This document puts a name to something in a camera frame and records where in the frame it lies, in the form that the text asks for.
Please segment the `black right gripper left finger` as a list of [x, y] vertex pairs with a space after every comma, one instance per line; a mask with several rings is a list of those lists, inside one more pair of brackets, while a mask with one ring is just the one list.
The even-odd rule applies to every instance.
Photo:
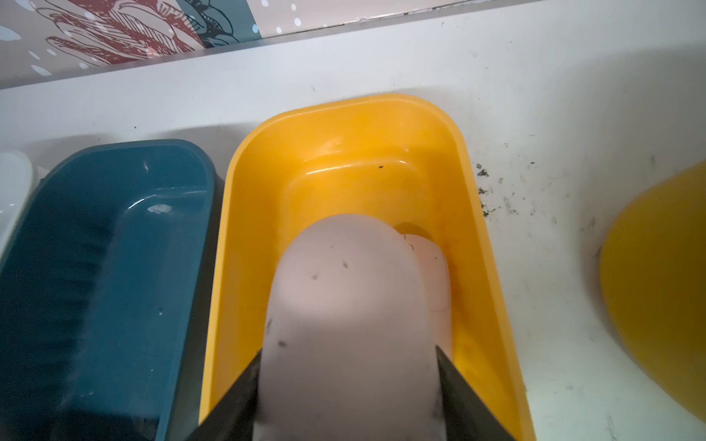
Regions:
[[229, 391], [187, 441], [251, 441], [257, 414], [258, 351]]

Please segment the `pink mouse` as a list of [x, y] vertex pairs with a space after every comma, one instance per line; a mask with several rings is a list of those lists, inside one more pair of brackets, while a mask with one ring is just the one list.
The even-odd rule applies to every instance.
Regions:
[[261, 351], [257, 440], [443, 440], [420, 266], [357, 214], [310, 225], [279, 261]]
[[447, 259], [441, 248], [425, 237], [404, 234], [420, 266], [436, 345], [453, 360], [452, 290]]

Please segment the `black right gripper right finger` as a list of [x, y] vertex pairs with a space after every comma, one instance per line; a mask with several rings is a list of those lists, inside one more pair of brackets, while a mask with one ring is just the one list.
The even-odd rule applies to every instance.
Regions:
[[436, 347], [448, 441], [515, 441], [440, 347]]

